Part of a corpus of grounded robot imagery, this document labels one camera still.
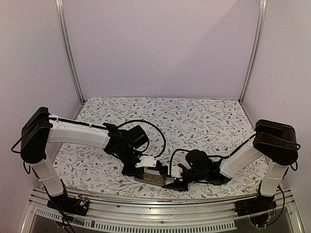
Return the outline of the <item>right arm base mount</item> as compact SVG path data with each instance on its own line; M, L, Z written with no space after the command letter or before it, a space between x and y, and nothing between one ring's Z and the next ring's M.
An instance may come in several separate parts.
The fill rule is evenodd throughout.
M238 216L251 215L274 208L276 208L275 195L265 196L261 193L260 188L254 198L235 202L235 212Z

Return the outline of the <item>white remote control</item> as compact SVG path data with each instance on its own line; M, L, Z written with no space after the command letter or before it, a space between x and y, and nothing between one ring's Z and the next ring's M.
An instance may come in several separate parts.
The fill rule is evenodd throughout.
M135 177L134 180L155 186L164 186L166 184L166 178L164 176L151 173L144 173L143 178Z

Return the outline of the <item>remote battery cover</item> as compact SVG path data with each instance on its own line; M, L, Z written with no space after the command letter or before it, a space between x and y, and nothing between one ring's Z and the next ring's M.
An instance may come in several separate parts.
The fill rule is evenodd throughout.
M155 175L155 174L150 174L150 173L144 173L143 174L143 179L150 181L150 182L161 182L163 177L160 175Z

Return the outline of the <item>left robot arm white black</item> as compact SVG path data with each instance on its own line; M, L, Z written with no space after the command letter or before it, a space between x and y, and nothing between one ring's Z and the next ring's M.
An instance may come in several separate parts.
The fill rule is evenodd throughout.
M45 186L53 202L62 211L72 207L72 200L64 194L65 186L46 156L48 143L71 143L103 149L123 163L122 174L141 178L144 169L138 168L138 149L148 142L144 130L135 126L130 130L105 123L103 126L59 118L40 107L24 125L21 132L20 156L28 163Z

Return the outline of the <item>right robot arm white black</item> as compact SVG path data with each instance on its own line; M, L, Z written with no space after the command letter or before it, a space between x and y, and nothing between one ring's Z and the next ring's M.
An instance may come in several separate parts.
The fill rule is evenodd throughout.
M255 133L234 149L228 156L207 155L201 150L189 150L185 156L190 166L169 166L168 176L172 183L163 188L187 191L190 183L224 185L238 172L262 156L270 159L264 178L259 184L258 196L252 199L251 207L261 212L270 204L288 168L297 162L300 145L294 127L261 119Z

